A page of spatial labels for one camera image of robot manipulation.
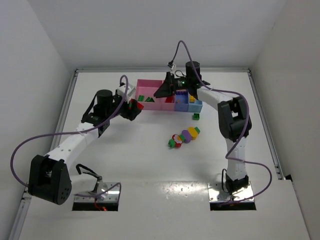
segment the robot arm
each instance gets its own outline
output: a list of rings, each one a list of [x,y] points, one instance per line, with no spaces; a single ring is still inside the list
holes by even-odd
[[[125,89],[126,86],[122,84],[115,95],[110,90],[99,90],[75,129],[79,134],[69,136],[45,156],[33,158],[28,184],[28,192],[32,196],[61,205],[70,195],[97,190],[101,176],[92,171],[70,176],[69,171],[80,153],[110,126],[110,116],[120,115],[133,121],[142,111],[143,106],[133,99],[136,89],[129,84],[126,95]],[[114,114],[123,97],[123,104]]]
[[[200,64],[195,61],[193,64],[201,78]],[[244,100],[241,97],[233,98],[224,93],[211,91],[210,89],[202,87],[194,73],[191,62],[186,63],[185,69],[185,77],[175,78],[174,71],[167,72],[163,84],[154,93],[154,97],[171,97],[177,90],[187,90],[194,98],[209,104],[218,111],[219,129],[225,138],[227,150],[231,150],[245,126],[247,110]],[[230,194],[246,187],[249,184],[249,177],[247,175],[245,163],[232,160],[232,158],[241,160],[246,159],[246,138],[249,135],[251,127],[252,123],[249,119],[244,137],[229,155],[229,158],[231,159],[228,159],[225,186]]]

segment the white table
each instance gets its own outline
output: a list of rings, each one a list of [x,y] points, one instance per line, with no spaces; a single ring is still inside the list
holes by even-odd
[[[63,131],[75,129],[97,90],[114,92],[122,74],[80,72],[69,96]],[[201,74],[213,87],[238,91],[247,98],[252,129],[246,159],[266,164],[273,174],[270,188],[255,198],[257,210],[210,211],[207,182],[220,178],[227,166],[227,147],[213,108],[204,103],[199,121],[188,112],[146,110],[132,122],[120,116],[113,119],[77,161],[104,181],[122,183],[118,212],[71,211],[72,197],[61,206],[33,197],[19,239],[309,239],[292,183],[277,178],[248,73],[202,69]],[[165,77],[163,72],[126,75],[132,84],[137,79]],[[168,149],[171,136],[190,126],[199,127],[198,138]],[[247,171],[255,193],[267,184],[264,168],[248,165]],[[76,174],[74,168],[70,174]]]

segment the white wall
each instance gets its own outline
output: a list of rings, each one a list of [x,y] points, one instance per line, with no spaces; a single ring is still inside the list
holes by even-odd
[[[253,67],[280,162],[320,239],[320,2],[287,0]]]
[[[10,156],[24,139],[54,132],[71,72],[67,70],[27,0],[0,3],[0,240],[7,239],[23,187],[10,172]],[[15,159],[28,180],[34,155],[52,139],[30,142]]]
[[[285,0],[28,0],[66,64],[162,67],[185,40],[206,67],[249,67]],[[176,63],[184,65],[181,51]]]

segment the gray wall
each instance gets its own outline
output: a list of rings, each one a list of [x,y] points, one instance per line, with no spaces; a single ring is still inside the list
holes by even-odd
[[[0,3],[0,239],[9,237],[23,187],[10,172],[14,148],[26,138],[55,130],[71,72],[27,0]],[[15,169],[23,181],[30,161],[52,139],[27,143]]]
[[[320,2],[287,0],[253,67],[271,134],[314,240],[320,239]]]
[[[66,64],[162,67],[185,40],[207,67],[254,63],[285,0],[28,0]],[[178,54],[184,65],[187,55]]]

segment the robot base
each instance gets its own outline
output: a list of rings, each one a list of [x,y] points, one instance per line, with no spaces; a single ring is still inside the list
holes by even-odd
[[[236,210],[256,210],[255,199],[250,198],[253,196],[251,183],[247,187],[243,187],[232,194],[225,193],[222,190],[221,182],[208,183],[209,203],[211,211],[236,211]],[[242,199],[250,198],[235,204],[224,204],[231,201],[239,201]]]
[[[117,182],[103,182],[97,192],[102,193],[115,184],[117,184]],[[72,211],[118,211],[119,197],[119,185],[115,186],[110,191],[98,197],[96,204],[94,197],[74,196]]]

